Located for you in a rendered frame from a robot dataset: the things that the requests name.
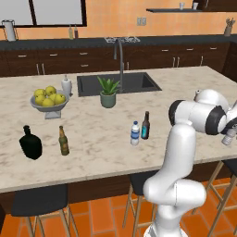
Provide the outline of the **green potted plant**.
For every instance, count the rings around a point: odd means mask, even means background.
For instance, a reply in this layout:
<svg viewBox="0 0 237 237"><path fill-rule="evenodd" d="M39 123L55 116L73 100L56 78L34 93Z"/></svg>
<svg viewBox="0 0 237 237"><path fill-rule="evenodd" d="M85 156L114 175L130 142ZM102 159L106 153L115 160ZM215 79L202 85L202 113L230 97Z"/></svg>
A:
<svg viewBox="0 0 237 237"><path fill-rule="evenodd" d="M102 91L100 92L100 102L105 108L112 108L116 104L116 94L118 91L119 82L114 82L110 79L97 77Z"/></svg>

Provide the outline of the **small clear plastic water bottle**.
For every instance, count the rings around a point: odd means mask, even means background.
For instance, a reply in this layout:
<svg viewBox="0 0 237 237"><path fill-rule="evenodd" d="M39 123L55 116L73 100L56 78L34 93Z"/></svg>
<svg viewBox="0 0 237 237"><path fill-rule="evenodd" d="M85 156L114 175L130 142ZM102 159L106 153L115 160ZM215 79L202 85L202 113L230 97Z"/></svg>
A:
<svg viewBox="0 0 237 237"><path fill-rule="evenodd" d="M137 145L139 143L140 128L138 121L135 120L131 126L131 145Z"/></svg>

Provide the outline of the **brown glass bottle blue label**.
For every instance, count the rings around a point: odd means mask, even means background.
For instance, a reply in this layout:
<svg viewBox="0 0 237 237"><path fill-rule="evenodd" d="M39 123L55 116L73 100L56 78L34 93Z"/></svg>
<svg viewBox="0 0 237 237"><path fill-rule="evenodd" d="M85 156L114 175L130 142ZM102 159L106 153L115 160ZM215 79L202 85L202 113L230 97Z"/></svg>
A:
<svg viewBox="0 0 237 237"><path fill-rule="evenodd" d="M147 140L149 138L149 130L150 130L150 121L149 121L149 112L145 112L144 121L142 124L142 132L141 138Z"/></svg>

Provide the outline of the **dark sink basin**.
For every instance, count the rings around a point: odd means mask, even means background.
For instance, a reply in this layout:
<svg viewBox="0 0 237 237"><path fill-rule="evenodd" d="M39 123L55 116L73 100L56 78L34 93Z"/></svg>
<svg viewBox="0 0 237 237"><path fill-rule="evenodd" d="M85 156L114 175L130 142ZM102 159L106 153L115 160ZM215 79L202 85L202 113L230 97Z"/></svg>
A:
<svg viewBox="0 0 237 237"><path fill-rule="evenodd" d="M119 74L78 76L78 96L99 95L103 88L98 80L98 77L106 80L110 79L114 82L120 80ZM122 92L124 94L161 91L161 88L146 72L124 73L122 86Z"/></svg>

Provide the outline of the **grey curved tap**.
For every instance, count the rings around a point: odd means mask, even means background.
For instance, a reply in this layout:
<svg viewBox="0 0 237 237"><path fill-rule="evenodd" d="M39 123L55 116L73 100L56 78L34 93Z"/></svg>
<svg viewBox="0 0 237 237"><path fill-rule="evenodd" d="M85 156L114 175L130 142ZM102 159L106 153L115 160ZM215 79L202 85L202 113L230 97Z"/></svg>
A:
<svg viewBox="0 0 237 237"><path fill-rule="evenodd" d="M124 70L124 63L123 63L123 49L121 40L118 38L114 42L114 60L119 59L119 91L122 93L123 91L123 70Z"/></svg>

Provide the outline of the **green glass bottle brown label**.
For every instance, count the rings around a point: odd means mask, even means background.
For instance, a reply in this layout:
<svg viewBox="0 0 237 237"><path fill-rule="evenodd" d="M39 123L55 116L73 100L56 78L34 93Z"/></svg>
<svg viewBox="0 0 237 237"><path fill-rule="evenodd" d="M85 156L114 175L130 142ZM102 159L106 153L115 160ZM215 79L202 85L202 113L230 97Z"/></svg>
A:
<svg viewBox="0 0 237 237"><path fill-rule="evenodd" d="M69 144L68 138L64 133L64 129L62 126L59 127L59 144L62 156L67 156L69 154Z"/></svg>

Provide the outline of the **white soap dispenser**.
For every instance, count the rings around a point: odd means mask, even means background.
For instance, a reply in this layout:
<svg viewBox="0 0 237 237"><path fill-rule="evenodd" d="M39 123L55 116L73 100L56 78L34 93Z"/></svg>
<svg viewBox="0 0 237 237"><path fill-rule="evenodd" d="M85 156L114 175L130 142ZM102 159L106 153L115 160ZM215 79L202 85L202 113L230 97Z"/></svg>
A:
<svg viewBox="0 0 237 237"><path fill-rule="evenodd" d="M71 95L72 83L71 83L71 80L70 80L68 77L65 77L65 78L61 81L61 86L62 86L62 89L63 89L63 91L64 91L65 94Z"/></svg>

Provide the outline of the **black seat wooden stool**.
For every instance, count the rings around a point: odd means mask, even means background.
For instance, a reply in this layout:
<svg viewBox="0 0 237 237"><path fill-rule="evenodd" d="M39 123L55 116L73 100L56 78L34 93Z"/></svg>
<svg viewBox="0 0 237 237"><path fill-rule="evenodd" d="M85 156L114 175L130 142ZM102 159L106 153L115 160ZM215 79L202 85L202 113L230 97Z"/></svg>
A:
<svg viewBox="0 0 237 237"><path fill-rule="evenodd" d="M39 224L42 237L45 237L41 217L47 218L54 212L61 217L67 237L71 237L70 221L72 221L76 237L79 237L69 207L67 184L17 191L11 208L13 217L25 218L30 237L35 237L36 224Z"/></svg>
<svg viewBox="0 0 237 237"><path fill-rule="evenodd" d="M141 213L141 206L142 206L142 202L144 200L143 185L148 178L151 178L156 173L157 173L157 170L152 170L152 171L146 171L146 172L133 173L133 174L129 175L130 189L129 189L129 194L128 194L128 198L127 198L122 227L123 228L126 227L129 209L131 209L131 212L134 217L133 230L132 230L131 237L135 237L136 231L139 228L149 226L155 220L157 205L152 204L151 220L148 222L144 222L144 223L139 222L139 217L140 217L140 213Z"/></svg>
<svg viewBox="0 0 237 237"><path fill-rule="evenodd" d="M228 170L230 171L231 180L228 183L214 185L213 181L216 179L223 166L227 167ZM206 191L212 190L218 199L218 206L217 206L218 212L215 216L215 219L212 223L212 226L210 228L207 237L212 237L212 234L218 224L219 218L223 212L237 209L237 205L234 206L227 205L231 197L231 194L236 186L237 186L237 158L219 161L206 186Z"/></svg>

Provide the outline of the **hob with metal grates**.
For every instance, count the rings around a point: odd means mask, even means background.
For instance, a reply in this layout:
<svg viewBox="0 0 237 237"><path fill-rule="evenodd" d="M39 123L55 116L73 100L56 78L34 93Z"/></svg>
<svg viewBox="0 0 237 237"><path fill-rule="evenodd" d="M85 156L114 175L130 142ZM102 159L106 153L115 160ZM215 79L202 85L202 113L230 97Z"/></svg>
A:
<svg viewBox="0 0 237 237"><path fill-rule="evenodd" d="M120 40L123 44L135 44L139 43L141 40L136 36L127 37L105 37L104 38L108 44L113 44L117 40Z"/></svg>

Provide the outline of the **dark wooden base cupboards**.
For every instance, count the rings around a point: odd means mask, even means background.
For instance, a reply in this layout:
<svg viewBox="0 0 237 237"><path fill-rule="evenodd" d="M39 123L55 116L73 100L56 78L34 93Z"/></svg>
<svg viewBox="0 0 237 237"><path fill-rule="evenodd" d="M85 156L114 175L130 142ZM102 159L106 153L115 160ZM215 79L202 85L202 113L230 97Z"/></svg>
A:
<svg viewBox="0 0 237 237"><path fill-rule="evenodd" d="M208 66L237 82L237 43L123 46L124 69ZM0 51L0 77L113 71L114 46Z"/></svg>

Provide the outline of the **black glass flask bottle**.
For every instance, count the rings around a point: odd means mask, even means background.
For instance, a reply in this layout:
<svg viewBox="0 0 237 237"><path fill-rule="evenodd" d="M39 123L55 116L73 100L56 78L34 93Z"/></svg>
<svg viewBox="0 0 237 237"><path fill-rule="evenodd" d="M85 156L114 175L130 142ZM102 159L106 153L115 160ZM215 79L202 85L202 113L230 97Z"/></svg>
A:
<svg viewBox="0 0 237 237"><path fill-rule="evenodd" d="M25 135L19 139L21 149L27 158L36 160L42 155L43 152L41 139L31 133L29 125L25 125L23 130Z"/></svg>

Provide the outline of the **white plastic bottle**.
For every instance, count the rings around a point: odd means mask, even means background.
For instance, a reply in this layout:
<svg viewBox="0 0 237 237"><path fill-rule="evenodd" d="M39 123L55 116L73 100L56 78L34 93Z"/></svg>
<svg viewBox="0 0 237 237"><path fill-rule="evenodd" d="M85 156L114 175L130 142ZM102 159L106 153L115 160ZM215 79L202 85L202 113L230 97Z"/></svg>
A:
<svg viewBox="0 0 237 237"><path fill-rule="evenodd" d="M221 142L225 145L230 145L236 134L237 134L236 128L228 129Z"/></svg>

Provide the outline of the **black framed window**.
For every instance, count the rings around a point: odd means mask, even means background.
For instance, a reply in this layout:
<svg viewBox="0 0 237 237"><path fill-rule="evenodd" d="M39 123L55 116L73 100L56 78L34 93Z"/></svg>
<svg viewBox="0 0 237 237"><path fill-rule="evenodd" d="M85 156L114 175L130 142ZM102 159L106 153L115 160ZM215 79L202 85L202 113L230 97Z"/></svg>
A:
<svg viewBox="0 0 237 237"><path fill-rule="evenodd" d="M86 26L85 0L0 0L0 22L18 27Z"/></svg>

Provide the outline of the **grey pedestal fruit bowl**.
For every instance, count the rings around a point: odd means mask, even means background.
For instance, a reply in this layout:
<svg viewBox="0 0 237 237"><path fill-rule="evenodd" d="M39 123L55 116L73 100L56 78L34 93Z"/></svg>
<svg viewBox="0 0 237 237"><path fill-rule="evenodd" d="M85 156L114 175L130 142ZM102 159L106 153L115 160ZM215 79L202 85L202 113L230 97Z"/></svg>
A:
<svg viewBox="0 0 237 237"><path fill-rule="evenodd" d="M69 95L65 94L62 90L57 90L59 94L64 94L66 96L66 101L62 104L56 106L39 106L35 103L35 97L32 96L30 99L31 106L39 110L40 112L44 112L45 119L60 119L61 118L61 110L65 107L66 103L69 101Z"/></svg>

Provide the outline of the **dark wall shelf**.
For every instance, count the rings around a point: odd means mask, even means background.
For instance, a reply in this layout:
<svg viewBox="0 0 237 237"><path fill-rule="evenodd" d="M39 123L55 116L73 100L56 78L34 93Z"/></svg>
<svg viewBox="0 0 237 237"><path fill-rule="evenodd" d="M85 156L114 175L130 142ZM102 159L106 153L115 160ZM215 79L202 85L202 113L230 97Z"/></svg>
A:
<svg viewBox="0 0 237 237"><path fill-rule="evenodd" d="M192 8L147 8L146 11L152 13L199 13L202 10L194 10Z"/></svg>

